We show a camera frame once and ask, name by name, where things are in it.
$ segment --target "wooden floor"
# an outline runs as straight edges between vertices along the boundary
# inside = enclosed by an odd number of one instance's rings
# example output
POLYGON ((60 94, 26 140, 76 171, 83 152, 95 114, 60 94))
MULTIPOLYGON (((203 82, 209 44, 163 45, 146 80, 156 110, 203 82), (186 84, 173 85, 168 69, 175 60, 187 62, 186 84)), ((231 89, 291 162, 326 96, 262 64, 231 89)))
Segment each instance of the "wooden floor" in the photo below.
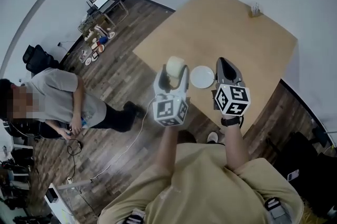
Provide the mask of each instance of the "wooden floor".
MULTIPOLYGON (((146 107, 154 97, 152 82, 155 73, 132 50, 171 14, 144 0, 126 0, 125 4, 130 15, 117 26, 115 38, 106 45, 105 52, 96 62, 84 66, 77 60, 80 52, 75 52, 65 63, 65 69, 82 76, 86 88, 115 109, 122 109, 127 100, 146 107)), ((66 201, 69 198, 75 216, 81 223, 95 223, 96 215, 151 163, 163 130, 154 122, 151 109, 139 139, 120 157, 140 128, 141 121, 138 120, 132 130, 124 134, 113 130, 90 129, 79 135, 78 139, 84 147, 75 156, 74 181, 92 178, 112 164, 91 185, 81 188, 82 196, 74 190, 70 190, 68 195, 66 191, 62 192, 66 201), (93 207, 96 215, 83 198, 93 207)), ((205 142, 211 131, 219 129, 193 105, 190 106, 185 128, 195 135, 198 142, 205 142)), ((290 132, 300 131, 312 138, 311 129, 308 112, 279 84, 244 139, 253 158, 265 157, 272 163, 276 155, 265 142, 267 137, 282 148, 290 132)), ((70 145, 74 151, 77 150, 75 142, 70 142, 70 145)), ((34 143, 34 149, 36 169, 30 177, 29 209, 31 213, 39 215, 49 211, 44 201, 47 187, 52 182, 55 185, 66 183, 66 178, 73 173, 73 160, 68 155, 67 143, 63 140, 40 140, 34 143)), ((321 152, 324 149, 317 145, 317 150, 321 152)))

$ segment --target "white shoe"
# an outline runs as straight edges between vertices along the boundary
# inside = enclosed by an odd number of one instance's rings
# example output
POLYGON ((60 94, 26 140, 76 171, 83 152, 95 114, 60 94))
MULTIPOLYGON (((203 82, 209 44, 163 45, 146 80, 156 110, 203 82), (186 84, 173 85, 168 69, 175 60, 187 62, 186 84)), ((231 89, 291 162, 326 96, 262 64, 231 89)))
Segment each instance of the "white shoe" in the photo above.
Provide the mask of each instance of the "white shoe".
POLYGON ((210 142, 210 141, 217 142, 218 139, 219 138, 218 138, 217 134, 215 132, 211 132, 209 134, 209 136, 207 137, 207 142, 210 142))

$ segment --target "wooden table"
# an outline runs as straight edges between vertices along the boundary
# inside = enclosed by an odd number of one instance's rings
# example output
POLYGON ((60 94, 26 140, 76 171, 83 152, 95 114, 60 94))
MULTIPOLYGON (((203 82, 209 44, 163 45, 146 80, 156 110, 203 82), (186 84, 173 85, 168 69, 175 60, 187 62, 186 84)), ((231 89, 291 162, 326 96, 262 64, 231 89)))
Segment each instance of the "wooden table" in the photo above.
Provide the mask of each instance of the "wooden table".
MULTIPOLYGON (((219 57, 241 71, 252 103, 242 133, 254 124, 279 83, 296 38, 265 15, 249 18, 250 7, 237 0, 189 0, 144 39, 134 53, 156 72, 170 56, 185 59, 190 71, 205 65, 215 72, 219 57)), ((211 90, 190 83, 191 102, 222 128, 211 90)))

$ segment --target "gray t-shirt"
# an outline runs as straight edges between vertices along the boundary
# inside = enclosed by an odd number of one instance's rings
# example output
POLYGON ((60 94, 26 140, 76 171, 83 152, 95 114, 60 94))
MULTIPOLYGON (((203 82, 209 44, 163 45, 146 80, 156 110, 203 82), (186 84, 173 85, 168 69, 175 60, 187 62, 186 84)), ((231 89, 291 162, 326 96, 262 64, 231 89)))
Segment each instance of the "gray t-shirt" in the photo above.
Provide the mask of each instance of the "gray t-shirt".
MULTIPOLYGON (((75 74, 59 69, 48 68, 25 83, 27 91, 38 100, 39 111, 27 117, 41 122, 46 119, 70 123, 73 118, 73 92, 78 79, 75 74)), ((82 118, 88 128, 103 121, 106 115, 105 103, 92 94, 85 92, 82 103, 82 118)))

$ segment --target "person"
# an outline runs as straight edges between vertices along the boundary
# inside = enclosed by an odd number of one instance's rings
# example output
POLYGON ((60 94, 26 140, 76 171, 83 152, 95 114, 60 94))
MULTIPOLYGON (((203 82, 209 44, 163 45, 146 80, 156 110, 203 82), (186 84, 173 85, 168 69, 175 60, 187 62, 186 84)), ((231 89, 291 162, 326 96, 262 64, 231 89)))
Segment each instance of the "person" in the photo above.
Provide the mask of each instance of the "person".
POLYGON ((8 79, 0 79, 0 107, 2 120, 37 119, 66 140, 83 127, 123 133, 131 129, 136 117, 144 116, 143 108, 131 101, 125 103, 122 111, 113 109, 87 92, 79 76, 52 68, 19 87, 8 79), (69 124, 71 130, 59 123, 69 124))
POLYGON ((224 128, 225 146, 216 133, 207 144, 177 145, 176 127, 166 127, 153 164, 102 210, 98 224, 299 223, 304 207, 295 189, 265 159, 250 160, 239 124, 224 128), (265 208, 274 198, 282 221, 265 208))

